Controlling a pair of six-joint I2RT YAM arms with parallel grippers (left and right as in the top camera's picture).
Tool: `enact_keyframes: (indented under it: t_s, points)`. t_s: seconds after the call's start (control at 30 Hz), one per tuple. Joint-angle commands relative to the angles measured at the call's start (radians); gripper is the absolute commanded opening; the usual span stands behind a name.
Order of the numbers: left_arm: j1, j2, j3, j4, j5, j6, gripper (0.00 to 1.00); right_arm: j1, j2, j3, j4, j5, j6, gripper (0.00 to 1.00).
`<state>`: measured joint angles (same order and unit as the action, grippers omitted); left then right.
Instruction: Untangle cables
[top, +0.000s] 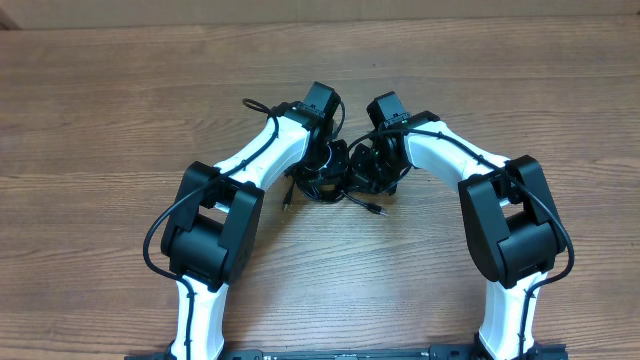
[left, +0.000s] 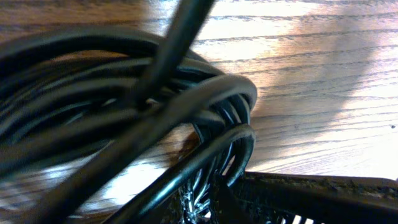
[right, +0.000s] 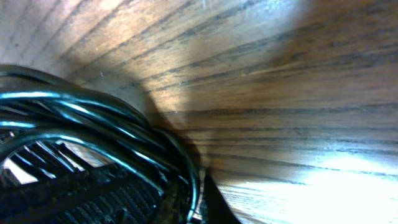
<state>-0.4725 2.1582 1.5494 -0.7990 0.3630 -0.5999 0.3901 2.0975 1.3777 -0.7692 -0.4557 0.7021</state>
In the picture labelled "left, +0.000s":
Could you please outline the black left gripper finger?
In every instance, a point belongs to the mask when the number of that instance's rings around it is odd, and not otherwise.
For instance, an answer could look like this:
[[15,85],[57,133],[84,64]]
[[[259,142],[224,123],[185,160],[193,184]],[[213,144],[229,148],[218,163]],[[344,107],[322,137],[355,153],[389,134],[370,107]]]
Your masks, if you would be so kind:
[[397,223],[397,182],[247,172],[214,185],[215,223]]

